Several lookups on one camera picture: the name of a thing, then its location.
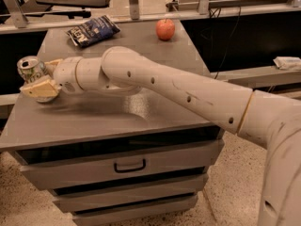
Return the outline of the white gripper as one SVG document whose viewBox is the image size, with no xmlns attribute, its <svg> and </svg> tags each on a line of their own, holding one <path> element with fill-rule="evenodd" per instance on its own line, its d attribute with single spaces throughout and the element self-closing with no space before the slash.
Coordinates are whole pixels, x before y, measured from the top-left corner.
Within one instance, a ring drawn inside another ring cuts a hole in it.
<svg viewBox="0 0 301 226">
<path fill-rule="evenodd" d="M 21 93 L 32 98 L 53 98 L 61 89 L 67 94 L 81 94 L 83 90 L 76 77 L 76 68 L 81 59 L 81 56 L 75 56 L 45 62 L 48 73 L 54 74 L 55 80 L 50 75 L 44 75 L 34 82 L 25 83 L 20 87 Z"/>
</svg>

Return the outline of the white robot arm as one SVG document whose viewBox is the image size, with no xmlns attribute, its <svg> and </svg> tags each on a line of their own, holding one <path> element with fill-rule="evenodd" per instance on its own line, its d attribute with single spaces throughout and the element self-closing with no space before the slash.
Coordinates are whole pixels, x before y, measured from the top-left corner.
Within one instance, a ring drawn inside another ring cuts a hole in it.
<svg viewBox="0 0 301 226">
<path fill-rule="evenodd" d="M 122 46 L 94 58 L 68 57 L 27 79 L 23 94 L 56 97 L 146 88 L 267 151 L 258 226 L 301 225 L 301 102 L 158 64 Z"/>
</svg>

